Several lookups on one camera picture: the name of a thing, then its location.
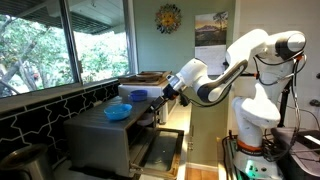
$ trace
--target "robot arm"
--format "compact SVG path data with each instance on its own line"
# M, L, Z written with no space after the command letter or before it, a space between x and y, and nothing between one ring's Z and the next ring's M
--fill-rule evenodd
M207 75L207 65L199 59L191 59L175 76L167 77L174 94L185 87L192 87L203 102L217 102L248 66L253 56L268 58L273 62L283 62L301 53L305 45L304 35L289 31L269 36L261 29L253 30L227 50L226 60L229 67L217 79Z

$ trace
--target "stainless steel oven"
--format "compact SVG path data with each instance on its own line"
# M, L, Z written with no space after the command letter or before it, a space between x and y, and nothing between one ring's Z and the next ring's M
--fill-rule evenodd
M113 172L124 177L148 174L175 179L184 132L157 128L155 120L148 126L139 125L139 118L150 113L150 99L130 102L133 108L127 119L108 121L103 109L121 101L119 97L114 98L65 121L72 167Z

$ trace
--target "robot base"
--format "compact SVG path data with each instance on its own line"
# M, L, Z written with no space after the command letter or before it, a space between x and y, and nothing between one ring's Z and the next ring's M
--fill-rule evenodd
M284 179L276 162L269 162L263 156L250 156L237 151L233 164L250 179Z

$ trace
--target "wall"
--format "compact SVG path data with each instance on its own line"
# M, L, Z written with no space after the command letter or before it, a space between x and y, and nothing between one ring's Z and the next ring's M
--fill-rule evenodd
M118 95L118 85L117 81L110 82L1 112L0 160L19 148L43 143L48 145L50 163L55 164L68 149L63 122L92 108L97 101Z
M227 44L232 41L235 0L134 0L139 71L178 72L194 58L195 15L228 11ZM182 15L181 26L171 34L156 29L155 15L160 6L175 4Z
M305 54L308 57L305 68L298 74L297 93L299 108L310 111L319 119L319 108L312 107L309 102L312 99L320 99L320 80L316 74L320 72L319 47L320 47L320 1L318 0L239 0L236 2L236 18L234 39L255 28L266 30L274 34L288 30L302 31L307 38ZM236 96L254 95L252 87L255 80L240 78L235 84ZM289 95L288 105L294 107L292 94ZM230 114L228 128L237 129L233 115ZM316 129L315 118L307 112L301 112L301 127ZM287 108L285 126L295 125L295 113Z
M194 58L195 15L228 11L227 45L232 42L235 0L134 0L133 3L139 71L171 70L177 73ZM156 29L155 14L167 3L175 4L181 10L182 22L177 31L161 34ZM226 134L227 106L228 102L211 108L192 106L191 121L195 133L189 162L217 165L216 138L223 138Z

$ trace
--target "kitchen counter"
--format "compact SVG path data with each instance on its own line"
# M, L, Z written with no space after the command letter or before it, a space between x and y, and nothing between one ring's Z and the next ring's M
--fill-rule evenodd
M187 163L187 144L188 134L191 117L191 105L187 107L180 106L179 104L174 107L169 115L165 125L157 125L159 128L178 129L184 131L184 139L182 144L181 159L177 180L185 179L186 163ZM86 175L81 172L71 171L71 161L66 160L60 164L54 171L56 180L102 180L102 178ZM148 175L141 175L140 180L162 180Z

